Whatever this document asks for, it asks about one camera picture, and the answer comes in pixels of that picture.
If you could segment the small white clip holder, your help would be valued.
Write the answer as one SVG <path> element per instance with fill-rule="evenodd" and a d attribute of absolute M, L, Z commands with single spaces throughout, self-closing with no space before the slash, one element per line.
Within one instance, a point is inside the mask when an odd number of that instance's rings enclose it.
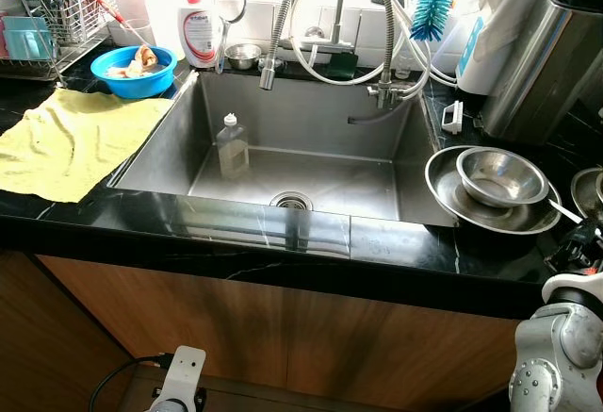
<path fill-rule="evenodd" d="M 449 135 L 464 132 L 464 102 L 455 101 L 441 110 L 440 127 Z"/>

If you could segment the white jug blue label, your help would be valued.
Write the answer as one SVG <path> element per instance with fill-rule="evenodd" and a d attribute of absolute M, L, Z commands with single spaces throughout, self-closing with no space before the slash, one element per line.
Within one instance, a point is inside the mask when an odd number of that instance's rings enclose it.
<path fill-rule="evenodd" d="M 457 64 L 457 88 L 479 96 L 487 94 L 490 88 L 485 72 L 487 25 L 485 16 L 478 15 L 471 26 L 464 54 Z"/>

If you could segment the steel gooseneck faucet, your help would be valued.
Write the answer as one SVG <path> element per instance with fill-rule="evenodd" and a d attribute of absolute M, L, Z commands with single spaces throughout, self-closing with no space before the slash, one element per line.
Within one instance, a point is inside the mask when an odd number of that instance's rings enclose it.
<path fill-rule="evenodd" d="M 398 24 L 401 16 L 405 15 L 403 8 L 400 7 L 398 0 L 381 0 L 384 6 L 386 17 L 386 51 L 383 58 L 383 64 L 380 67 L 380 77 L 378 83 L 371 84 L 367 88 L 376 97 L 376 107 L 378 110 L 385 111 L 388 105 L 393 102 L 406 101 L 406 99 L 417 96 L 423 86 L 428 81 L 427 73 L 421 73 L 416 83 L 411 85 L 393 83 L 392 61 L 396 57 L 398 50 L 408 41 L 402 41 L 400 37 Z"/>

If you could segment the blue bottle brush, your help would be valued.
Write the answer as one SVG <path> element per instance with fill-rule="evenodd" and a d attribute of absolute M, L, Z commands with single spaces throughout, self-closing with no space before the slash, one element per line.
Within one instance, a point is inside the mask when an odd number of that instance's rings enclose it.
<path fill-rule="evenodd" d="M 416 0 L 410 39 L 441 41 L 447 28 L 449 9 L 455 0 Z"/>

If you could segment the dark green sponge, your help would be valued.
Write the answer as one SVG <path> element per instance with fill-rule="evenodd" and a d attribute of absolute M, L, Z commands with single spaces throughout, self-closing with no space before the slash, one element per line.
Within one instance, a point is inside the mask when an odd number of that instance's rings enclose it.
<path fill-rule="evenodd" d="M 350 81 L 356 77 L 358 56 L 353 53 L 329 55 L 326 67 L 320 69 L 320 75 L 334 81 Z"/>

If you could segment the stainless steel sink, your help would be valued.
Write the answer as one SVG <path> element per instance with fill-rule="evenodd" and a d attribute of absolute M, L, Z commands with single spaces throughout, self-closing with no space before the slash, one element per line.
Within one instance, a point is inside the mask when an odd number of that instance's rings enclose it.
<path fill-rule="evenodd" d="M 418 99 L 383 122 L 351 124 L 376 113 L 357 86 L 201 72 L 178 89 L 152 136 L 124 167 L 116 187 L 268 206 L 283 191 L 304 193 L 311 212 L 455 225 L 428 190 L 425 166 L 438 149 Z M 220 173 L 215 137 L 224 115 L 247 129 L 249 173 Z"/>

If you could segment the wooden sink cabinet front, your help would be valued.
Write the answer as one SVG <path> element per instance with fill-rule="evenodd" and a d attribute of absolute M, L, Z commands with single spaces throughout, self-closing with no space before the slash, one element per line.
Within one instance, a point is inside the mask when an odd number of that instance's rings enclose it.
<path fill-rule="evenodd" d="M 203 349 L 206 376 L 409 412 L 507 386 L 516 322 L 44 256 L 130 353 Z"/>

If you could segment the clear plastic bottle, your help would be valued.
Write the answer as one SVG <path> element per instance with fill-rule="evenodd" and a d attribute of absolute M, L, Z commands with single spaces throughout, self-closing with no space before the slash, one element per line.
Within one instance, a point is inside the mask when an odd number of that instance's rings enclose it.
<path fill-rule="evenodd" d="M 215 137 L 220 173 L 224 178 L 237 179 L 250 169 L 247 129 L 233 113 L 224 115 L 222 121 L 224 127 Z"/>

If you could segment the steel pull-out faucet sprayer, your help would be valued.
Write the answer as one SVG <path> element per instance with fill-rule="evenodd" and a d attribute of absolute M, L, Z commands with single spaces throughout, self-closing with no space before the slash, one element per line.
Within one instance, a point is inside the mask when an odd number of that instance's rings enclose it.
<path fill-rule="evenodd" d="M 266 57 L 260 62 L 259 88 L 263 91 L 271 91 L 274 88 L 276 76 L 277 49 L 283 38 L 285 24 L 288 21 L 288 12 L 292 7 L 293 0 L 281 0 L 277 8 L 274 24 L 272 24 L 269 47 Z"/>

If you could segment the white soap bottle red cap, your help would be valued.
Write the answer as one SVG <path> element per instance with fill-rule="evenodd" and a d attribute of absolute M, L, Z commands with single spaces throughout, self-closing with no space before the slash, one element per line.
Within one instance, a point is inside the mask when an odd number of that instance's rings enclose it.
<path fill-rule="evenodd" d="M 219 63 L 222 21 L 206 0 L 185 0 L 178 9 L 178 39 L 190 66 L 211 69 Z"/>

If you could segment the food scraps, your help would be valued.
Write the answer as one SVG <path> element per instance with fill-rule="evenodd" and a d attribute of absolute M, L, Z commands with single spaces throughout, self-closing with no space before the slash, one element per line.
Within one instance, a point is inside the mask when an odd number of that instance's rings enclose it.
<path fill-rule="evenodd" d="M 134 57 L 126 66 L 111 66 L 105 72 L 107 77 L 144 77 L 162 71 L 155 51 L 143 44 L 135 50 Z"/>

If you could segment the yellow cloth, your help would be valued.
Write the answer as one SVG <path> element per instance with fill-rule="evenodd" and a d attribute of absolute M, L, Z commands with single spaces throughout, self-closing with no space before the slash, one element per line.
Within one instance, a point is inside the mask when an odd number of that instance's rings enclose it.
<path fill-rule="evenodd" d="M 57 89 L 0 135 L 0 190 L 77 204 L 136 153 L 171 99 Z"/>

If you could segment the wooden side cabinet panel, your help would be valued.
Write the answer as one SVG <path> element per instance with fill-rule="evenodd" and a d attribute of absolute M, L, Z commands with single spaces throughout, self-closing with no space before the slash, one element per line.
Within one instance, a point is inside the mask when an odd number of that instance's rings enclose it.
<path fill-rule="evenodd" d="M 129 357 L 42 266 L 0 252 L 0 412 L 87 412 Z"/>

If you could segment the teal plastic container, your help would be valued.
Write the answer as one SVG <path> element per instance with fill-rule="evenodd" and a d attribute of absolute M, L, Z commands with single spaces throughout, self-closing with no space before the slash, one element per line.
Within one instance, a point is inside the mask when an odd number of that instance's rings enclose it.
<path fill-rule="evenodd" d="M 55 37 L 43 17 L 5 16 L 0 23 L 9 59 L 51 61 L 55 55 Z"/>

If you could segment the red handled utensil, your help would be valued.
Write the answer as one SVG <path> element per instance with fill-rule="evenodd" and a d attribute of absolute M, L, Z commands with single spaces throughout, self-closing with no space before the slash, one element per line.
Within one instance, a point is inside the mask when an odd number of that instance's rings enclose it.
<path fill-rule="evenodd" d="M 121 25 L 125 29 L 125 31 L 132 32 L 134 34 L 134 36 L 139 39 L 139 42 L 141 42 L 141 44 L 150 45 L 150 42 L 146 41 L 145 37 L 142 37 L 141 34 L 139 34 L 137 32 L 137 30 L 134 29 L 128 23 L 128 21 L 126 21 L 125 17 L 123 17 L 121 15 L 121 13 L 119 11 L 117 11 L 117 9 L 115 7 L 111 6 L 111 4 L 108 4 L 108 2 L 105 0 L 94 0 L 94 1 L 96 3 L 98 3 L 99 6 L 102 7 L 104 9 L 104 11 L 107 12 L 108 15 L 111 15 L 113 17 L 113 20 L 116 20 L 118 25 Z"/>

